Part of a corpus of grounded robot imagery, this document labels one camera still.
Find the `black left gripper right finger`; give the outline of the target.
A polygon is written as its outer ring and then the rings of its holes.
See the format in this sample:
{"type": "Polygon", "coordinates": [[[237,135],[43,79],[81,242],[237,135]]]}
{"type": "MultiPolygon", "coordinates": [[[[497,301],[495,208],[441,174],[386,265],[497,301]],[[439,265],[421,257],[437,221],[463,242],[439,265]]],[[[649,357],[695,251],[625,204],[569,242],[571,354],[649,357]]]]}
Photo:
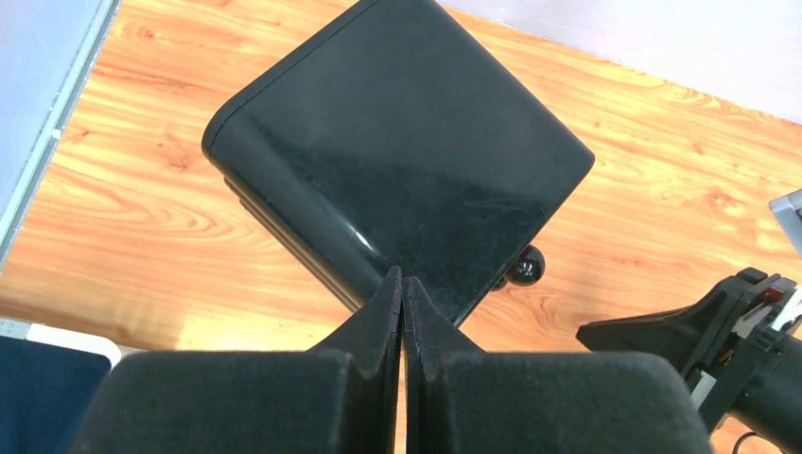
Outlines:
{"type": "Polygon", "coordinates": [[[707,453],[679,375],[640,353],[491,353],[402,293],[410,453],[707,453]]]}

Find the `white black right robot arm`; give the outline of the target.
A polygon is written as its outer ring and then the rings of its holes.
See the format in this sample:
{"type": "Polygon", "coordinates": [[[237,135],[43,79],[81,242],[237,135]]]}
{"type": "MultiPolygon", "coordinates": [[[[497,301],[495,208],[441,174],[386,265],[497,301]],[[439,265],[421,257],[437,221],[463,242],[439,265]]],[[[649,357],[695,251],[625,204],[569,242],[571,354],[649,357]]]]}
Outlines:
{"type": "Polygon", "coordinates": [[[699,302],[582,325],[594,352],[660,356],[683,377],[709,431],[733,417],[783,453],[801,450],[801,287],[746,268],[699,302]]]}

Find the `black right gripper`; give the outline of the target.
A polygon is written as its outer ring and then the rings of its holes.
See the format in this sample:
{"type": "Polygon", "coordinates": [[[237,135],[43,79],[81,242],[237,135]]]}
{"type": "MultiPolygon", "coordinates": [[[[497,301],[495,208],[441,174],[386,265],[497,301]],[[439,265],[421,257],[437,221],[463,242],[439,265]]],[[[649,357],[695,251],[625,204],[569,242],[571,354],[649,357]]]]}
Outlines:
{"type": "Polygon", "coordinates": [[[702,358],[691,401],[710,432],[733,416],[757,433],[799,433],[800,325],[801,288],[774,274],[738,298],[714,288],[691,306],[587,323],[576,339],[593,352],[660,356],[677,370],[702,358]],[[729,317],[737,303],[746,307],[729,317]]]}

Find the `black drawer organizer box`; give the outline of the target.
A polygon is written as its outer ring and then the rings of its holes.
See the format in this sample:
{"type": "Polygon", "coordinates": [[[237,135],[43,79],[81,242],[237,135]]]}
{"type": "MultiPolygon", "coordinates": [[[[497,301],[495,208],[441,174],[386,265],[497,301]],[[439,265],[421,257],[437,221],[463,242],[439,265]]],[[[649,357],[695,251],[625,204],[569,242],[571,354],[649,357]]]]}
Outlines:
{"type": "Polygon", "coordinates": [[[201,149],[345,305],[392,267],[462,323],[594,154],[434,1],[360,1],[225,102],[201,149]]]}

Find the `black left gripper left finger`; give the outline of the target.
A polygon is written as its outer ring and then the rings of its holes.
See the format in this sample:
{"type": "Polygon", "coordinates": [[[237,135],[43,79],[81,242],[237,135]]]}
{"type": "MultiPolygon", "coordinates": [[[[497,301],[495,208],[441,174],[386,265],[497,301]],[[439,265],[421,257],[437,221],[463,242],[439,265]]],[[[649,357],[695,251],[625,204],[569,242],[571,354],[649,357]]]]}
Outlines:
{"type": "Polygon", "coordinates": [[[305,351],[151,351],[102,382],[75,453],[390,453],[402,273],[305,351]]]}

